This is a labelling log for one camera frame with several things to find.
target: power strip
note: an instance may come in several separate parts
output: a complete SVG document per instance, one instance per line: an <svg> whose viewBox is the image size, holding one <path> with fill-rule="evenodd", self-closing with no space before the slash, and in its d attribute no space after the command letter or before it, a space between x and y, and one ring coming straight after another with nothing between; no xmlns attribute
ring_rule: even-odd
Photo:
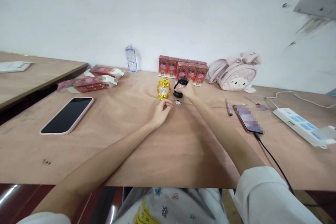
<svg viewBox="0 0 336 224"><path fill-rule="evenodd" d="M319 129L289 108L277 108L273 113L313 146L327 149L334 139L323 139L316 133Z"/></svg>

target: cardboard box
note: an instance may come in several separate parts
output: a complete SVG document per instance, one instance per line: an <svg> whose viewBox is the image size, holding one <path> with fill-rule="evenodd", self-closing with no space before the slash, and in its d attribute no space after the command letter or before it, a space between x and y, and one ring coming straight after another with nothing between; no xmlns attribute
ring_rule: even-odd
<svg viewBox="0 0 336 224"><path fill-rule="evenodd" d="M118 68L111 68L98 65L95 65L93 68L91 68L89 72L92 73L94 76L109 75L116 79L120 79L125 74L125 72L121 71Z"/></svg>
<svg viewBox="0 0 336 224"><path fill-rule="evenodd" d="M167 77L168 78L176 78L176 71L177 71L177 63L178 63L179 59L178 58L172 58L169 57L168 60L168 73L167 73Z"/></svg>
<svg viewBox="0 0 336 224"><path fill-rule="evenodd" d="M178 62L177 63L177 71L176 71L176 78L175 83L183 76L187 77L189 70L189 63L185 62Z"/></svg>
<svg viewBox="0 0 336 224"><path fill-rule="evenodd" d="M160 77L167 77L168 71L168 56L160 55L159 57L159 76Z"/></svg>
<svg viewBox="0 0 336 224"><path fill-rule="evenodd" d="M197 61L195 61L195 60L191 60L191 59L188 59L188 63L197 64Z"/></svg>
<svg viewBox="0 0 336 224"><path fill-rule="evenodd" d="M202 86L208 71L209 67L204 65L198 65L198 71L194 80L194 86Z"/></svg>
<svg viewBox="0 0 336 224"><path fill-rule="evenodd" d="M178 59L179 62L184 62L184 63L188 63L188 60L187 59Z"/></svg>
<svg viewBox="0 0 336 224"><path fill-rule="evenodd" d="M189 70L187 74L188 81L194 81L198 71L198 64L189 63Z"/></svg>
<svg viewBox="0 0 336 224"><path fill-rule="evenodd" d="M115 78L109 75L100 75L66 80L58 84L57 90L67 89L71 93L86 93L112 88L115 85L117 85L117 80Z"/></svg>
<svg viewBox="0 0 336 224"><path fill-rule="evenodd" d="M203 61L197 61L197 64L198 65L208 65L206 62L203 62Z"/></svg>

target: printed shirt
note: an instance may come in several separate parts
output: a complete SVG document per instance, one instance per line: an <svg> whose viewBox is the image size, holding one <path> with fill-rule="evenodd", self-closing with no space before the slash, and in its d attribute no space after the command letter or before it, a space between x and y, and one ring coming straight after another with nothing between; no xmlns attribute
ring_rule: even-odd
<svg viewBox="0 0 336 224"><path fill-rule="evenodd" d="M271 167L244 171L233 199L247 223L321 223ZM37 213L18 224L70 224L63 214ZM229 223L218 189L133 188L113 223Z"/></svg>

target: white wall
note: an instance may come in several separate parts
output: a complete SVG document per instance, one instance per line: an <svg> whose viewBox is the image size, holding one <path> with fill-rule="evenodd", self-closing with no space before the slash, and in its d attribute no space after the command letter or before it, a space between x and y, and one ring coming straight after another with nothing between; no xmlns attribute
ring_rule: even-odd
<svg viewBox="0 0 336 224"><path fill-rule="evenodd" d="M326 93L336 23L296 34L308 19L292 11L298 1L0 0L0 50L126 67L129 42L148 71L160 54L210 63L251 50L263 59L252 84Z"/></svg>

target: cartoon print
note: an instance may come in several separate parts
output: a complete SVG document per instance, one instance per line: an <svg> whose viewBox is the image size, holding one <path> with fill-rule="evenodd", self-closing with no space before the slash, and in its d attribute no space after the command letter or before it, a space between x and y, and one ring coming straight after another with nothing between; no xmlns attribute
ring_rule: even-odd
<svg viewBox="0 0 336 224"><path fill-rule="evenodd" d="M160 222L153 215L150 214L149 207L146 207L145 198L142 199L142 205L139 206L138 211L133 218L133 224L142 224L142 223L160 224Z"/></svg>
<svg viewBox="0 0 336 224"><path fill-rule="evenodd" d="M162 194L161 187L159 187L158 189L155 189L155 196L159 196L160 197L160 194Z"/></svg>
<svg viewBox="0 0 336 224"><path fill-rule="evenodd" d="M168 213L167 207L166 206L162 206L162 216L164 218L167 217L167 213Z"/></svg>
<svg viewBox="0 0 336 224"><path fill-rule="evenodd" d="M248 84L249 84L249 81L242 77L234 78L229 83L230 87L236 88L236 89L245 88Z"/></svg>
<svg viewBox="0 0 336 224"><path fill-rule="evenodd" d="M192 214L190 214L190 218L189 219L194 220L194 219L196 219L196 216L192 213Z"/></svg>
<svg viewBox="0 0 336 224"><path fill-rule="evenodd" d="M173 200L174 202L176 202L177 200L179 200L179 195L177 193L175 194L171 194L171 200Z"/></svg>

